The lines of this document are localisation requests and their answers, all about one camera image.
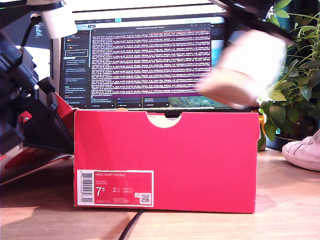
plant pot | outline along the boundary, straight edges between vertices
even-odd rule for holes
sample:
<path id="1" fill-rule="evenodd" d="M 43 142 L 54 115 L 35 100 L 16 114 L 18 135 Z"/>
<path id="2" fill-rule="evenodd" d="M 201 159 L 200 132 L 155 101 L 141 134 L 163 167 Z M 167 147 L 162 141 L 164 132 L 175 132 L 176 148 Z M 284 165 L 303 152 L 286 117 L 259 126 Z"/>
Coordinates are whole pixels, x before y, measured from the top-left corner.
<path id="1" fill-rule="evenodd" d="M 296 140 L 284 138 L 284 137 L 280 137 L 280 136 L 275 136 L 275 139 L 272 142 L 268 137 L 266 137 L 266 146 L 267 146 L 267 148 L 278 150 L 281 152 L 282 147 L 284 145 L 286 145 L 287 143 L 293 142 L 293 141 L 296 141 Z"/>

wooden desk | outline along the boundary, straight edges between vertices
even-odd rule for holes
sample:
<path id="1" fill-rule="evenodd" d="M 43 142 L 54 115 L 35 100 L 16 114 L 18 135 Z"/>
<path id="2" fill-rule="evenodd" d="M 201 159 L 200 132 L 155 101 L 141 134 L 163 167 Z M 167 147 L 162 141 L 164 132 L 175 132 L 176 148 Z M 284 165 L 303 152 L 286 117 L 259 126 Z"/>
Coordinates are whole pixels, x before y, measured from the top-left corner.
<path id="1" fill-rule="evenodd" d="M 66 161 L 1 188 L 1 240 L 116 240 L 135 211 L 75 208 Z M 258 154 L 255 214 L 149 211 L 130 240 L 319 240 L 320 172 Z"/>

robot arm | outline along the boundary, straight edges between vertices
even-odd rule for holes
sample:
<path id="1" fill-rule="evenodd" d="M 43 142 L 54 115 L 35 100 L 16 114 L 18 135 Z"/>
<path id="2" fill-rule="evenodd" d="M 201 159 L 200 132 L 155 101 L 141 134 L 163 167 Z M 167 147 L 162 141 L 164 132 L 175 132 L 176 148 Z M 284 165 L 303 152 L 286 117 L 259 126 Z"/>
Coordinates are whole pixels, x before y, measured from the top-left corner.
<path id="1" fill-rule="evenodd" d="M 51 38 L 75 34 L 72 12 L 66 7 L 63 0 L 0 3 L 0 154 L 21 143 L 68 154 L 74 151 L 73 139 L 57 113 L 52 79 L 39 81 L 32 56 L 24 47 L 17 49 L 1 31 L 30 11 L 40 11 Z"/>

white cylinder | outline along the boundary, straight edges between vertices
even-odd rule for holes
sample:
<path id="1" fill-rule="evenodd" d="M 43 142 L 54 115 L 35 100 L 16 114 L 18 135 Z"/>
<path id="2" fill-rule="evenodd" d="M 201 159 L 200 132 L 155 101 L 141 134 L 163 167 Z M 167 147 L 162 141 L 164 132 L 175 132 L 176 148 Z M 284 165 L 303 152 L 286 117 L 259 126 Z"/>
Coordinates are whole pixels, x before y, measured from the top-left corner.
<path id="1" fill-rule="evenodd" d="M 51 39 L 59 39 L 77 33 L 77 26 L 68 5 L 40 12 Z"/>

computer monitor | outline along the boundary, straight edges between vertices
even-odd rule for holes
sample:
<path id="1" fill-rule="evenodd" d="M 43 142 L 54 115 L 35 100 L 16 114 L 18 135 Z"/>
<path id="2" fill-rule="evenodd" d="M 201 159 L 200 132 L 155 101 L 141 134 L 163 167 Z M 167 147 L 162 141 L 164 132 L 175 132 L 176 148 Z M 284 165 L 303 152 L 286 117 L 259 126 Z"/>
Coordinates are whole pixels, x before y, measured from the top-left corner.
<path id="1" fill-rule="evenodd" d="M 222 51 L 225 10 L 214 4 L 75 12 L 61 39 L 59 95 L 80 109 L 212 111 L 199 95 Z"/>

